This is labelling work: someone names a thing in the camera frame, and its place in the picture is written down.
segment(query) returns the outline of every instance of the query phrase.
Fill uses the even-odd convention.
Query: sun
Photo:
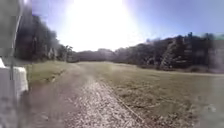
[[[122,0],[74,0],[65,14],[60,40],[77,51],[114,50],[140,41],[137,26]]]

